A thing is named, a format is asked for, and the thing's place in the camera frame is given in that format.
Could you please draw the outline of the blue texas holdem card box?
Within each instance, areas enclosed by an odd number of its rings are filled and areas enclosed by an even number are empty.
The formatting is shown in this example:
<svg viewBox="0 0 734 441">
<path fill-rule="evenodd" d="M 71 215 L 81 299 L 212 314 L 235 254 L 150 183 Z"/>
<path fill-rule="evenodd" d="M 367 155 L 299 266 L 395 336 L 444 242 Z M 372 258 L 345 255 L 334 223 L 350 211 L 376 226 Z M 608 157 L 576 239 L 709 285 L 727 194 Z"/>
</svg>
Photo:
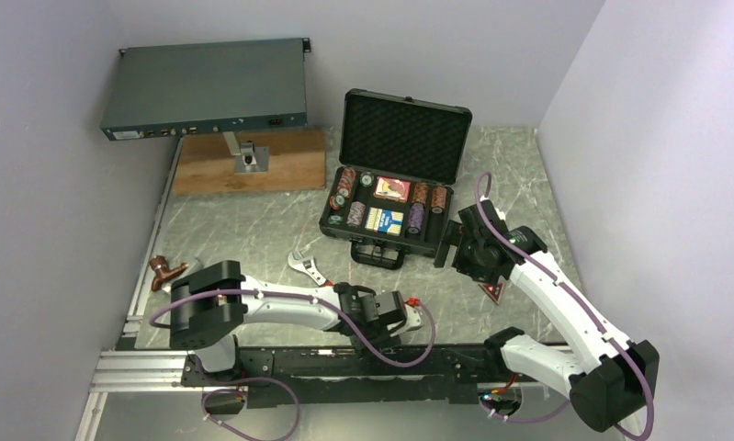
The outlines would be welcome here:
<svg viewBox="0 0 734 441">
<path fill-rule="evenodd" d="M 367 212 L 365 229 L 391 236 L 400 236 L 404 214 L 397 210 L 371 207 Z"/>
</svg>

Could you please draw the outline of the red playing card deck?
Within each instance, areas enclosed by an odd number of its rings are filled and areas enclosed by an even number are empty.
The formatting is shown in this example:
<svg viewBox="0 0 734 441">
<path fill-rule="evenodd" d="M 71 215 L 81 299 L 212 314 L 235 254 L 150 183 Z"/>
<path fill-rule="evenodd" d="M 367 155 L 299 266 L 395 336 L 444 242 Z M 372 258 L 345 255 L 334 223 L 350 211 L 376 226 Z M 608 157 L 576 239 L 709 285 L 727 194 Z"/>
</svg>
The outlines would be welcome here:
<svg viewBox="0 0 734 441">
<path fill-rule="evenodd" d="M 412 184 L 409 181 L 379 176 L 375 184 L 374 196 L 404 203 L 410 197 L 411 187 Z"/>
</svg>

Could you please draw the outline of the black poker set case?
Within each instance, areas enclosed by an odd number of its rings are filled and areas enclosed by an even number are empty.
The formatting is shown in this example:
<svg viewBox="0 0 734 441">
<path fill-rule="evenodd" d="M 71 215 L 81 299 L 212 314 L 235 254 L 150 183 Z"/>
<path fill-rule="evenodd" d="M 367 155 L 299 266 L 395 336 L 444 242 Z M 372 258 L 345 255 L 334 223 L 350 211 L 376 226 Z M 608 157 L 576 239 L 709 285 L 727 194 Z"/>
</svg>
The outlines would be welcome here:
<svg viewBox="0 0 734 441">
<path fill-rule="evenodd" d="M 344 120 L 341 132 L 339 166 L 328 191 L 319 220 L 322 233 L 349 242 L 351 258 L 363 265 L 390 270 L 401 268 L 410 254 L 434 257 L 448 223 L 453 185 L 472 121 L 465 107 L 436 104 L 410 96 L 391 96 L 363 89 L 352 89 L 344 97 Z M 343 169 L 356 170 L 357 178 L 350 198 L 339 210 L 330 207 L 329 199 L 336 193 Z M 372 187 L 362 187 L 362 173 L 375 177 Z M 375 184 L 379 176 L 397 178 L 412 184 L 407 202 L 376 198 Z M 425 206 L 423 229 L 419 234 L 407 233 L 412 206 L 413 187 L 418 182 L 430 186 Z M 446 211 L 430 211 L 434 187 L 447 188 Z M 346 225 L 352 202 L 367 206 L 359 228 Z M 404 214 L 400 236 L 391 236 L 365 229 L 367 212 L 371 207 L 397 210 Z M 341 225 L 329 225 L 330 215 L 343 217 Z"/>
</svg>

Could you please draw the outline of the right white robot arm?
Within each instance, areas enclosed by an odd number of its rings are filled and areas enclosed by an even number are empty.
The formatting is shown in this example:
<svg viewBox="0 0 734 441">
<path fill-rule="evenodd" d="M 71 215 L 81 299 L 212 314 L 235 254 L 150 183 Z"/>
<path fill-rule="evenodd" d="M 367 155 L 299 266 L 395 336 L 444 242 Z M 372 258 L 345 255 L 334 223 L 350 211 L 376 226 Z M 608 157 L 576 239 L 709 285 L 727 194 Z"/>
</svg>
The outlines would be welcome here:
<svg viewBox="0 0 734 441">
<path fill-rule="evenodd" d="M 579 418 L 596 432 L 618 428 L 640 409 L 652 430 L 660 356 L 644 340 L 636 343 L 598 312 L 560 269 L 538 235 L 526 226 L 509 229 L 487 198 L 462 209 L 450 221 L 435 256 L 442 266 L 449 249 L 452 266 L 480 284 L 500 279 L 522 290 L 546 315 L 569 346 L 561 352 L 510 327 L 484 342 L 482 368 L 495 381 L 524 374 L 569 400 Z"/>
</svg>

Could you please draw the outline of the brown chip stack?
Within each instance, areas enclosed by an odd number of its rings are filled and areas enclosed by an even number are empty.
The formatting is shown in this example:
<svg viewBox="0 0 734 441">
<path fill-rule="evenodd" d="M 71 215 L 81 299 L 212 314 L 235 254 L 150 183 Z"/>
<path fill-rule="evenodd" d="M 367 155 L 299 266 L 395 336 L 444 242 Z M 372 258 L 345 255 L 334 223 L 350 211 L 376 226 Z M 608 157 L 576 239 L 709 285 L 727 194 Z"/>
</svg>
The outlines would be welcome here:
<svg viewBox="0 0 734 441">
<path fill-rule="evenodd" d="M 443 214 L 446 211 L 447 188 L 434 187 L 431 196 L 430 211 L 433 214 Z"/>
</svg>

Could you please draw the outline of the purple chip stack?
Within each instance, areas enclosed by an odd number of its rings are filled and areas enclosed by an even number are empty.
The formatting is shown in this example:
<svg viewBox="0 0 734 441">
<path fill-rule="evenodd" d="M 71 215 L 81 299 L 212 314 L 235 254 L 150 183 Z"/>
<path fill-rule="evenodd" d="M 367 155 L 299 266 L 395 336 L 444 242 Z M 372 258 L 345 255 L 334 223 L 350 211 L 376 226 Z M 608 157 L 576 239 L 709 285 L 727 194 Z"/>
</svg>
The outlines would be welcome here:
<svg viewBox="0 0 734 441">
<path fill-rule="evenodd" d="M 407 233 L 412 235 L 419 234 L 423 229 L 424 219 L 424 204 L 419 202 L 413 203 L 409 214 Z"/>
</svg>

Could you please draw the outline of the triangular all in button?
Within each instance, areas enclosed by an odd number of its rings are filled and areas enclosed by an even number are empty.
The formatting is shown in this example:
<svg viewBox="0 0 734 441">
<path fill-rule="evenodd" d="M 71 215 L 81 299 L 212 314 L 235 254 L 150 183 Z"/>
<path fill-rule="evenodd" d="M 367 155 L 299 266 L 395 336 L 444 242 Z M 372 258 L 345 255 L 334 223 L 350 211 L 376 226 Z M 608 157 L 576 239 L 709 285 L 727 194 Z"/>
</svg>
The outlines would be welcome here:
<svg viewBox="0 0 734 441">
<path fill-rule="evenodd" d="M 480 288 L 495 305 L 499 305 L 501 303 L 504 288 L 504 284 L 502 282 L 493 285 L 480 284 Z"/>
</svg>

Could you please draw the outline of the orange black chip stack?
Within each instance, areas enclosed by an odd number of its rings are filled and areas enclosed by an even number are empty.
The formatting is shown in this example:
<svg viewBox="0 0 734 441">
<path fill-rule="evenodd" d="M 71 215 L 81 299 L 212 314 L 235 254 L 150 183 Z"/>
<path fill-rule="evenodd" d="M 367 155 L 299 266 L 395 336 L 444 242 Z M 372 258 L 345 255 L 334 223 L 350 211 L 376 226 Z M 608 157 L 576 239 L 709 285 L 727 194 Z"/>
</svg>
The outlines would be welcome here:
<svg viewBox="0 0 734 441">
<path fill-rule="evenodd" d="M 424 206 L 428 199 L 430 186 L 425 182 L 418 182 L 413 187 L 412 204 L 421 204 Z"/>
</svg>

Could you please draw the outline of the green chip in case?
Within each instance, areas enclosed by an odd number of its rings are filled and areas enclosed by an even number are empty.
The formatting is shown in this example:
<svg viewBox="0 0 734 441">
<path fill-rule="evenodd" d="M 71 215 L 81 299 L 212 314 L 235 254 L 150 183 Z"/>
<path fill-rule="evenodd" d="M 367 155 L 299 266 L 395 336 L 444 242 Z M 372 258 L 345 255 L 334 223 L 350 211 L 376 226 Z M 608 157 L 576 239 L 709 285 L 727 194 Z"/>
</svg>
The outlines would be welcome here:
<svg viewBox="0 0 734 441">
<path fill-rule="evenodd" d="M 362 173 L 359 177 L 359 184 L 362 187 L 372 187 L 375 183 L 375 177 L 371 173 Z"/>
</svg>

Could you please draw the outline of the wooden board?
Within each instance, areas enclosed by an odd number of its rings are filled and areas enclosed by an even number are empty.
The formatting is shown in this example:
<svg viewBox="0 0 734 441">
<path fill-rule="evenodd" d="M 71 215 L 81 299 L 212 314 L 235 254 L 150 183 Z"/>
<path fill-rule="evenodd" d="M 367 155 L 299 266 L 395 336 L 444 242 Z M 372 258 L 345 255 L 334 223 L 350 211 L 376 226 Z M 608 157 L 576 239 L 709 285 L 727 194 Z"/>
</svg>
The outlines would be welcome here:
<svg viewBox="0 0 734 441">
<path fill-rule="evenodd" d="M 319 189 L 326 184 L 325 133 L 296 128 L 235 132 L 239 141 L 269 149 L 266 173 L 235 174 L 234 157 L 222 133 L 189 135 L 181 140 L 172 192 L 204 196 L 235 192 Z"/>
</svg>

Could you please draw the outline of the copper pipe fitting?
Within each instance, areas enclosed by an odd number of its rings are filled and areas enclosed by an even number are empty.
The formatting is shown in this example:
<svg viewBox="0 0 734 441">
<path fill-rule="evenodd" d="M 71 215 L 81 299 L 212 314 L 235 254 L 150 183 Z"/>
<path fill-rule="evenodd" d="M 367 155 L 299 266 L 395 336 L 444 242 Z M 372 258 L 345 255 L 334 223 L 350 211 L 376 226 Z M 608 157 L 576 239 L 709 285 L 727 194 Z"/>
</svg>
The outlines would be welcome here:
<svg viewBox="0 0 734 441">
<path fill-rule="evenodd" d="M 148 266 L 153 271 L 151 291 L 160 290 L 164 283 L 180 277 L 189 268 L 189 264 L 187 262 L 183 262 L 180 265 L 171 268 L 168 265 L 167 259 L 163 255 L 152 257 L 148 262 Z"/>
</svg>

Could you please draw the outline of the red handled adjustable wrench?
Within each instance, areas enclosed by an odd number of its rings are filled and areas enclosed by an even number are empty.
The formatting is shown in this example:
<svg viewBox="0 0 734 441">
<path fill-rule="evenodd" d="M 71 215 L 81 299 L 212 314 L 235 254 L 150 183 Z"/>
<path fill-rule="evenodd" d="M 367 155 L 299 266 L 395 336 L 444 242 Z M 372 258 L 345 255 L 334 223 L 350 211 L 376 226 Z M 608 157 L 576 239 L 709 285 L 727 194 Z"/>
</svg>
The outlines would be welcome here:
<svg viewBox="0 0 734 441">
<path fill-rule="evenodd" d="M 333 286 L 333 282 L 319 271 L 312 256 L 304 256 L 299 251 L 292 251 L 288 254 L 288 266 L 308 276 L 319 287 Z"/>
</svg>

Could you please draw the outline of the grey metal stand bracket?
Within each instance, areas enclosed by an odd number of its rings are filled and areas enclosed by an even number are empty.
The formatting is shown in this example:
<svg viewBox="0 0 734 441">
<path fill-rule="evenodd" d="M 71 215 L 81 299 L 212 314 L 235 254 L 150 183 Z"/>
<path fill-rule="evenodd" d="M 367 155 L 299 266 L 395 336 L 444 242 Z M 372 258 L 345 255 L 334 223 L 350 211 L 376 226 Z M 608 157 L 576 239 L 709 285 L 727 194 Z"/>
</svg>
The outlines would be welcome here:
<svg viewBox="0 0 734 441">
<path fill-rule="evenodd" d="M 223 132 L 230 154 L 234 157 L 235 174 L 266 173 L 269 166 L 269 149 L 257 146 L 253 141 L 239 141 L 233 131 Z"/>
</svg>

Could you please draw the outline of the grey rack-mount network unit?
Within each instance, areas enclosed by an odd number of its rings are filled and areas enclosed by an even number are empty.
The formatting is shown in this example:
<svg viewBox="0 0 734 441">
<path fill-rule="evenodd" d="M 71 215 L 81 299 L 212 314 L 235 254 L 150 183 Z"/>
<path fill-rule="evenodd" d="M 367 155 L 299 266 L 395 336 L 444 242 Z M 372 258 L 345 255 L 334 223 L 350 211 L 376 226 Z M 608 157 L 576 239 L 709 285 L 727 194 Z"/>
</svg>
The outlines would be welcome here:
<svg viewBox="0 0 734 441">
<path fill-rule="evenodd" d="M 307 38 L 131 47 L 99 128 L 111 141 L 307 124 Z"/>
</svg>

